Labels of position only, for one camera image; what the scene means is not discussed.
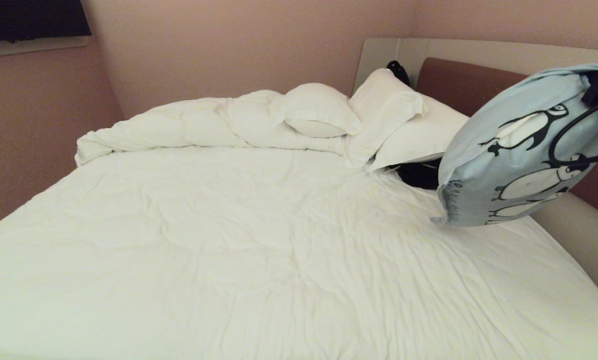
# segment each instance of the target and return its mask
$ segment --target black cord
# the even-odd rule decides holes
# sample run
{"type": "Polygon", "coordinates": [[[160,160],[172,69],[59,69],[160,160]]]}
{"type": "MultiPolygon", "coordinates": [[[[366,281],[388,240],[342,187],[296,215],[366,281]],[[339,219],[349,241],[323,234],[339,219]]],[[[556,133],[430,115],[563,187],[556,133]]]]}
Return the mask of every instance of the black cord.
{"type": "Polygon", "coordinates": [[[586,164],[596,163],[598,162],[598,155],[587,157],[581,160],[573,160],[573,161],[562,161],[555,157],[555,150],[557,149],[557,143],[562,139],[562,137],[568,132],[568,130],[572,129],[575,125],[580,123],[583,119],[587,118],[593,112],[598,110],[598,104],[590,107],[590,109],[577,116],[573,121],[571,121],[568,125],[566,125],[560,132],[557,133],[557,136],[554,137],[552,142],[550,143],[550,147],[548,148],[548,159],[550,163],[555,166],[562,166],[562,167],[569,167],[569,166],[584,166],[586,164]]]}

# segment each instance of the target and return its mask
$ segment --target white headboard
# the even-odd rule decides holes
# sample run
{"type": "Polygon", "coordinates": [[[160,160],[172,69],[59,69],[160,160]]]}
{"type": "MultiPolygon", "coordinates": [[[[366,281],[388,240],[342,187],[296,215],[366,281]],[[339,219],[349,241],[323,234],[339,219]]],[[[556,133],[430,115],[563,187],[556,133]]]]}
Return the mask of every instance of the white headboard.
{"type": "MultiPolygon", "coordinates": [[[[392,60],[402,64],[416,89],[421,66],[428,57],[530,75],[550,68],[598,63],[598,50],[465,39],[369,38],[363,43],[354,90],[372,71],[385,68],[392,60]]],[[[568,193],[532,217],[598,286],[598,210],[568,193]]]]}

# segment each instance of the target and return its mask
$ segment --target penguin print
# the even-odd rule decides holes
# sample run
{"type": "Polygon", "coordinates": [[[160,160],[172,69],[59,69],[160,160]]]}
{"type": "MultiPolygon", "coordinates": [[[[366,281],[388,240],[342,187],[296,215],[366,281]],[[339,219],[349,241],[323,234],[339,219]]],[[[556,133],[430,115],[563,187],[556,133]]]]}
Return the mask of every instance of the penguin print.
{"type": "Polygon", "coordinates": [[[497,157],[500,150],[514,149],[532,139],[532,144],[526,148],[526,150],[532,150],[546,139],[551,124],[568,114],[569,111],[563,104],[555,105],[548,110],[531,112],[526,116],[503,123],[499,126],[501,131],[497,136],[489,141],[479,143],[479,145],[488,146],[488,151],[497,157]]]}
{"type": "Polygon", "coordinates": [[[490,215],[490,216],[493,216],[493,217],[516,217],[517,215],[519,215],[523,212],[527,212],[528,210],[536,207],[539,204],[559,198],[560,196],[565,194],[565,192],[567,192],[567,191],[568,191],[568,187],[564,187],[564,188],[560,189],[559,191],[551,194],[547,198],[544,198],[543,200],[528,200],[526,203],[522,203],[521,205],[503,207],[501,209],[491,211],[492,215],[490,215]]]}
{"type": "MultiPolygon", "coordinates": [[[[574,161],[585,158],[582,153],[577,153],[570,160],[574,161]]],[[[508,185],[497,186],[495,190],[499,192],[499,200],[525,198],[552,189],[561,182],[580,175],[589,166],[590,164],[555,167],[550,164],[550,168],[528,173],[510,182],[508,185]]]]}

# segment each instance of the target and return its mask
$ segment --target brown headboard panel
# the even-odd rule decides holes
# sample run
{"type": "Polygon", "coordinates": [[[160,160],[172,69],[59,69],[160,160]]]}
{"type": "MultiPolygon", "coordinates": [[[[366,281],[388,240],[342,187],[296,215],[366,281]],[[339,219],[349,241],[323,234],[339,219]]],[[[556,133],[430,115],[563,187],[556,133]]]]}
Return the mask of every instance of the brown headboard panel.
{"type": "MultiPolygon", "coordinates": [[[[417,91],[472,116],[498,93],[525,79],[521,73],[428,57],[417,91]]],[[[572,192],[598,209],[598,164],[572,192]]]]}

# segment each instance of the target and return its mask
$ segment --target pillowcase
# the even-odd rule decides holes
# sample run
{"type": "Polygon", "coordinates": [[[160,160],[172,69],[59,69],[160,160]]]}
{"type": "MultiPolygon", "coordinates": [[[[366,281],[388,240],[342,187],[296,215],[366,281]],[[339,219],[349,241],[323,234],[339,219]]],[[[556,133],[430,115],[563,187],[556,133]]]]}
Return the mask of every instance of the pillowcase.
{"type": "Polygon", "coordinates": [[[359,134],[345,137],[345,160],[353,168],[365,166],[390,134],[425,112],[421,95],[387,68],[370,74],[350,98],[350,107],[363,127],[359,134]]]}
{"type": "Polygon", "coordinates": [[[395,164],[427,162],[440,158],[468,116],[421,95],[427,110],[401,125],[383,142],[370,171],[395,164]]]}
{"type": "Polygon", "coordinates": [[[276,112],[286,124],[308,137],[356,135],[361,130],[361,120],[350,108],[348,97],[315,82],[288,91],[276,112]]]}

